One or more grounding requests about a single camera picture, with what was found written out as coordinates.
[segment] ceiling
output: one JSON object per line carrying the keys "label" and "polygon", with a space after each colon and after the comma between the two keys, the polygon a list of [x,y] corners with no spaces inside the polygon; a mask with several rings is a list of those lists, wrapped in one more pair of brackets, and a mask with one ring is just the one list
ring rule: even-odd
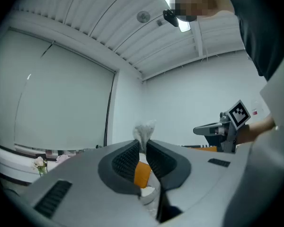
{"label": "ceiling", "polygon": [[[221,12],[182,33],[163,18],[165,0],[18,0],[13,10],[72,27],[103,44],[148,79],[206,56],[244,49],[237,18]],[[140,23],[137,14],[150,20]]]}

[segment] crumpled paper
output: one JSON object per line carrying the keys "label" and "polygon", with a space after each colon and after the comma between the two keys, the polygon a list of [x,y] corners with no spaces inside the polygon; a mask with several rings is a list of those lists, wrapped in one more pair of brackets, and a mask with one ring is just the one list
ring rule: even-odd
{"label": "crumpled paper", "polygon": [[147,123],[138,123],[133,129],[133,137],[140,143],[140,153],[146,154],[146,143],[155,130],[157,120],[149,120]]}

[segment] orange object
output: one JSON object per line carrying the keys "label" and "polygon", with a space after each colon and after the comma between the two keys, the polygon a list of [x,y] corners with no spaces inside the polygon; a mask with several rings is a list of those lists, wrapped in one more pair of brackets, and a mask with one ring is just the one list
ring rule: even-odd
{"label": "orange object", "polygon": [[217,152],[217,147],[216,146],[206,147],[206,148],[192,148],[192,149],[199,149],[199,150],[206,150],[206,151]]}
{"label": "orange object", "polygon": [[138,185],[140,188],[145,188],[150,174],[151,167],[148,164],[139,161],[134,173],[134,184]]}

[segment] flower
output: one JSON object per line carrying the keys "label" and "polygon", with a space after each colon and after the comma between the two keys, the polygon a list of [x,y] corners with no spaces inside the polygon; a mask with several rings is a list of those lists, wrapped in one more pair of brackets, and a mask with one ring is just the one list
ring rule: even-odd
{"label": "flower", "polygon": [[58,156],[57,157],[57,160],[56,160],[56,163],[61,163],[61,162],[63,162],[63,161],[65,161],[65,160],[67,160],[67,159],[69,159],[70,157],[69,156],[67,156],[67,155],[60,155],[60,156]]}

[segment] person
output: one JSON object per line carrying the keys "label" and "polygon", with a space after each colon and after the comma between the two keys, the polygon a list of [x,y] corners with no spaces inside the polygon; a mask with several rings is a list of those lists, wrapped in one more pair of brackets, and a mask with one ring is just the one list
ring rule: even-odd
{"label": "person", "polygon": [[[225,10],[239,20],[245,50],[268,81],[284,57],[284,0],[170,0],[176,16],[209,17]],[[237,144],[254,141],[275,126],[271,115],[241,127]]]}

